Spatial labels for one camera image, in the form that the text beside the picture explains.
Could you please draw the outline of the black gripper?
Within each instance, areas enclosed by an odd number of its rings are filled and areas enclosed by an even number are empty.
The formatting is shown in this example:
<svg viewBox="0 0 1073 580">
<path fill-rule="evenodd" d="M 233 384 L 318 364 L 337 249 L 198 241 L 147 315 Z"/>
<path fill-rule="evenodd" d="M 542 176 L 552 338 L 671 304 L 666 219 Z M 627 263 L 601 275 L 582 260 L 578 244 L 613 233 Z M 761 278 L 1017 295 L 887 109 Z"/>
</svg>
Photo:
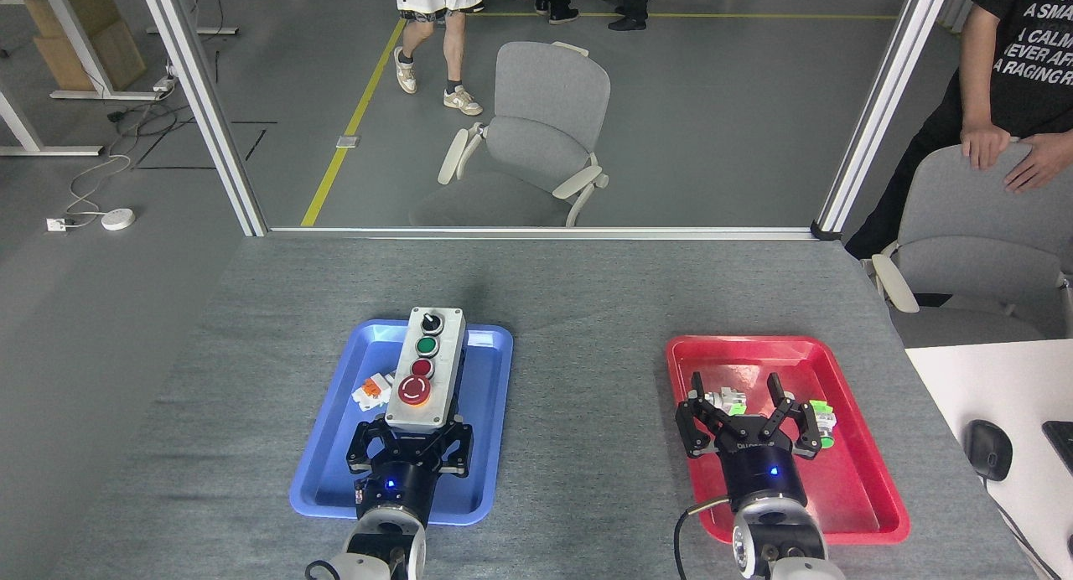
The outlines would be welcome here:
<svg viewBox="0 0 1073 580">
<path fill-rule="evenodd" d="M 350 473 L 369 472 L 354 482 L 356 512 L 399 506 L 409 514 L 429 514 L 440 469 L 466 478 L 472 449 L 473 428 L 464 423 L 464 417 L 449 421 L 444 438 L 437 434 L 395 438 L 386 419 L 361 421 L 346 450 Z"/>
<path fill-rule="evenodd" d="M 777 373 L 767 378 L 775 408 L 759 429 L 765 443 L 739 443 L 739 431 L 729 422 L 739 413 L 739 390 L 721 386 L 705 391 L 700 373 L 693 373 L 691 389 L 676 408 L 676 423 L 688 458 L 717 453 L 727 485 L 729 504 L 740 507 L 755 496 L 782 495 L 807 504 L 793 453 L 813 460 L 822 450 L 815 408 L 808 401 L 794 400 L 783 390 Z M 798 438 L 787 438 L 780 426 L 787 418 L 796 423 Z"/>
</svg>

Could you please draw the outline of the person's right hand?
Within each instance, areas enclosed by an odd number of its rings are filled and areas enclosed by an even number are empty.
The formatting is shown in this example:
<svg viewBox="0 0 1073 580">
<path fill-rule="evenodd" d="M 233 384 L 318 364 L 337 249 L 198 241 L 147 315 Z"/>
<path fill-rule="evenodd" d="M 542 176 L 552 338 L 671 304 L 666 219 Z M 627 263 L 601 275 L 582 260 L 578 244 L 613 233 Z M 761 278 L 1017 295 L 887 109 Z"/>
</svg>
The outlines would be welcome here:
<svg viewBox="0 0 1073 580">
<path fill-rule="evenodd" d="M 988 119 L 966 121 L 961 129 L 962 157 L 969 161 L 971 168 L 988 170 L 1011 144 L 1011 133 L 993 125 Z"/>
</svg>

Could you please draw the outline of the person's left hand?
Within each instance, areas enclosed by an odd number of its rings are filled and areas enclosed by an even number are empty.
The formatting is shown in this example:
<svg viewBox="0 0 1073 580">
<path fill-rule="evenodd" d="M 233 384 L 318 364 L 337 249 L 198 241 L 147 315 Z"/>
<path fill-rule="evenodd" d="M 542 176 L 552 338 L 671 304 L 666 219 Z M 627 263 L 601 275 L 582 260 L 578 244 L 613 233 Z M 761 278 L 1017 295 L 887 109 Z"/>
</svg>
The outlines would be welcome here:
<svg viewBox="0 0 1073 580">
<path fill-rule="evenodd" d="M 1072 163 L 1072 131 L 1040 133 L 1019 143 L 1030 145 L 1031 151 L 1006 174 L 1003 183 L 1009 193 L 1043 188 Z"/>
</svg>

